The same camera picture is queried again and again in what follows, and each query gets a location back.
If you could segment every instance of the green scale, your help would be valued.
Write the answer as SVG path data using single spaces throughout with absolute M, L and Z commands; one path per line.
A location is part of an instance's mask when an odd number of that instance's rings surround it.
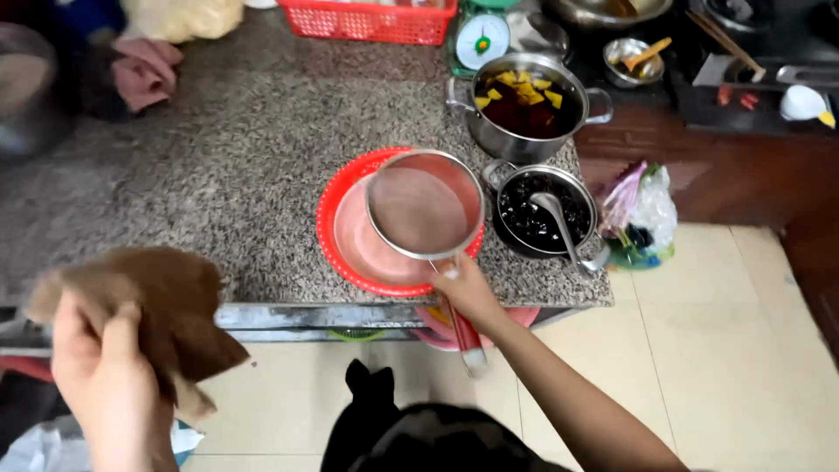
M 507 52 L 506 10 L 518 0 L 461 0 L 457 23 L 446 38 L 449 65 L 456 76 L 472 77 L 484 64 Z

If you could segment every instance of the brown cloth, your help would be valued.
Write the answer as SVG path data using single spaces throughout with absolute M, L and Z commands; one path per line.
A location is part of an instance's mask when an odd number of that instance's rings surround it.
M 195 383 L 249 357 L 214 323 L 221 277 L 198 255 L 166 247 L 121 248 L 82 265 L 54 269 L 37 281 L 27 317 L 51 323 L 65 287 L 79 295 L 81 310 L 100 337 L 123 303 L 134 302 L 142 309 L 140 351 L 154 367 L 162 397 L 172 401 L 176 416 L 189 424 L 216 411 Z

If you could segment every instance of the dark liquid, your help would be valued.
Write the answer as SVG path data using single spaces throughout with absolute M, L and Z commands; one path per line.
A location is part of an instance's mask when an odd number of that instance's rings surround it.
M 501 191 L 501 219 L 510 231 L 536 249 L 550 252 L 566 250 L 554 217 L 530 201 L 530 196 L 537 191 L 545 191 L 559 198 L 571 241 L 575 246 L 582 242 L 591 226 L 588 206 L 574 198 L 565 185 L 552 181 L 548 176 L 524 174 L 511 180 Z
M 486 97 L 490 89 L 501 94 L 500 100 L 492 100 L 481 113 L 491 122 L 511 133 L 534 139 L 559 138 L 570 133 L 580 122 L 582 104 L 569 92 L 551 83 L 548 90 L 562 95 L 562 106 L 554 108 L 547 98 L 535 105 L 522 105 L 514 88 L 500 81 L 486 81 L 478 86 L 477 97 Z

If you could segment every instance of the floor tile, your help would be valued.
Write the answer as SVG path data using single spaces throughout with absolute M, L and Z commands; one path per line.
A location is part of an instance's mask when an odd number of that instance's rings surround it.
M 756 303 L 758 300 L 728 226 L 679 225 L 673 259 L 654 270 L 633 272 L 633 282 L 640 301 Z
M 674 447 L 644 322 L 637 306 L 577 313 L 536 335 L 588 380 Z M 579 469 L 533 397 L 519 383 L 524 441 L 544 459 Z
M 198 425 L 197 454 L 322 454 L 332 425 L 352 400 L 347 366 L 358 343 L 246 345 L 252 358 L 201 384 L 218 413 Z
M 610 269 L 609 283 L 612 284 L 612 294 L 615 302 L 636 300 L 635 284 L 632 281 L 632 272 L 628 270 Z
M 836 395 L 831 404 L 832 392 L 791 367 L 760 305 L 641 301 L 641 310 L 689 467 L 839 468 Z
M 194 455 L 182 472 L 317 472 L 320 455 Z
M 477 406 L 521 436 L 516 375 L 497 349 L 487 349 L 487 357 L 492 368 L 470 379 L 457 352 L 419 342 L 373 343 L 370 365 L 393 368 L 400 408 L 422 401 Z
M 772 305 L 801 297 L 784 248 L 771 229 L 732 226 L 731 230 L 761 302 Z

